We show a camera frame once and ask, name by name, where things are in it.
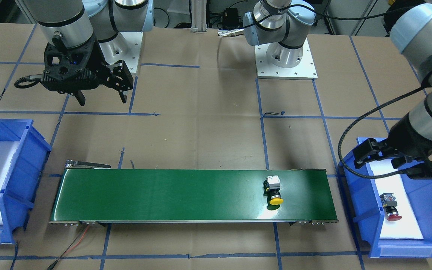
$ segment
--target yellow button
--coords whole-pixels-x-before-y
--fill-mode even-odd
[[[274,198],[274,199],[272,199],[271,201],[269,201],[269,204],[272,204],[272,205],[280,205],[280,204],[283,203],[283,202],[284,202],[284,200],[281,199],[281,198]]]

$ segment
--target metal mounting plate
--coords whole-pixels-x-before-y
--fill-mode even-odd
[[[289,80],[312,80],[318,78],[307,39],[303,45],[304,53],[301,62],[293,68],[281,68],[270,63],[266,58],[268,47],[269,44],[254,46],[258,78]]]
[[[141,56],[141,47],[143,45],[143,33],[142,32],[121,32],[123,37],[127,41],[127,47],[130,48],[129,53],[125,54],[122,60],[125,61],[127,68],[132,75],[137,75],[139,71],[139,60]]]

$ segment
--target red button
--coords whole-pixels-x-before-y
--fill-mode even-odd
[[[400,215],[391,215],[391,216],[388,217],[388,220],[391,221],[391,222],[395,222],[395,221],[398,221],[398,220],[400,220],[402,218],[403,217],[401,217]]]

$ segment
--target conveyor belt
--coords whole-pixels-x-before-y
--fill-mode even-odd
[[[281,179],[269,207],[263,181]],[[66,169],[52,223],[337,222],[324,170]]]

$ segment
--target blue plastic bin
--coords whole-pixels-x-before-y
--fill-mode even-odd
[[[26,222],[39,174],[51,150],[32,125],[33,120],[0,119],[0,142],[19,142],[0,190],[0,244],[14,244],[12,231]]]
[[[366,139],[358,138],[358,145]],[[350,152],[344,161],[355,170],[353,152]],[[368,164],[356,171],[374,175]],[[359,178],[346,169],[345,174],[355,211],[353,220],[358,224],[361,238],[371,245],[369,258],[432,258],[432,180],[413,180],[406,174],[401,175],[423,239],[383,240],[380,239],[380,235],[386,213],[375,180]]]

